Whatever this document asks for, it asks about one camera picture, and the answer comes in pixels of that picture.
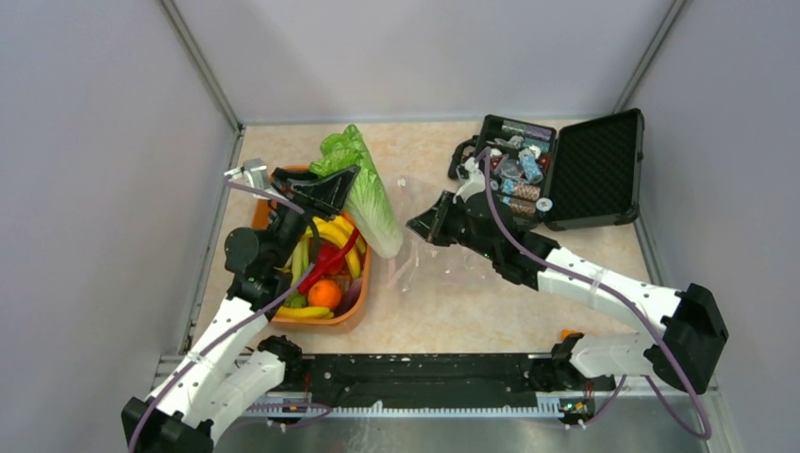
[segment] gray wall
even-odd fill
[[[125,451],[232,134],[155,1],[3,2],[0,106],[0,449]]]
[[[800,444],[798,30],[796,1],[693,2],[633,101],[646,221],[670,282],[717,296],[718,378],[754,452]]]
[[[671,0],[180,0],[245,122],[611,110]]]

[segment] beige tabletop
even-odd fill
[[[536,123],[562,128],[574,121]],[[319,158],[322,139],[342,132],[345,126],[250,126],[240,162],[262,158],[270,168],[308,163]],[[457,187],[446,176],[450,157],[456,145],[478,132],[480,123],[363,124],[358,128],[390,192],[399,177],[405,176],[413,202],[424,209],[433,205],[442,190]],[[208,326],[231,281],[224,269],[225,235],[235,227],[249,226],[254,208],[255,199],[249,194],[231,193],[195,338]],[[539,226],[537,232],[587,260],[649,280],[633,226],[562,232]],[[352,331],[294,332],[289,338],[310,353],[546,352],[564,328],[599,335],[632,331],[580,303],[512,285],[499,278],[487,260],[462,247],[424,243],[421,247],[420,267],[392,286],[389,264],[384,260],[375,263],[366,314]],[[252,344],[276,333],[287,332],[267,326]]]

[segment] yellow banana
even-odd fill
[[[349,220],[345,219],[343,215],[337,215],[331,221],[332,224],[338,225],[341,229],[344,230],[344,234],[347,235],[349,238],[351,234],[353,234],[353,224],[350,223]],[[361,235],[358,235],[358,239],[356,240],[356,247],[358,248],[358,252],[363,255],[367,253],[367,243],[364,242],[364,238]]]
[[[276,316],[293,319],[330,319],[333,317],[333,311],[325,307],[305,307],[303,309],[280,307],[277,309]]]
[[[317,222],[317,219],[317,217],[314,218],[314,223],[317,224],[317,229],[320,230],[320,237],[330,243],[333,243],[339,248],[343,248],[345,245],[347,245],[347,240],[350,238],[349,236],[345,235],[344,230],[322,219],[319,219],[319,222]],[[303,238],[310,238],[312,236],[313,234],[311,233],[311,229],[306,228],[306,234],[303,235]],[[344,261],[347,263],[347,269],[350,271],[350,276],[352,278],[358,278],[361,276],[361,260],[358,259],[358,253],[356,252],[355,247],[347,252],[347,255],[344,256]]]

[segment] orange basket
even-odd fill
[[[300,172],[308,169],[306,165],[289,165],[282,167],[285,170]],[[270,212],[275,208],[275,202],[258,200],[256,202],[256,212],[253,214],[253,221],[250,227],[253,229],[264,229],[270,224]],[[353,307],[344,314],[331,319],[296,319],[281,318],[276,316],[270,322],[270,326],[279,327],[284,330],[304,330],[317,333],[344,333],[352,330],[364,318],[364,305],[366,305],[367,290],[370,283],[370,267],[372,264],[372,249],[367,246],[367,253],[361,257],[361,293]],[[349,274],[341,273],[331,277],[339,284],[342,292],[346,293],[350,288],[353,279]]]

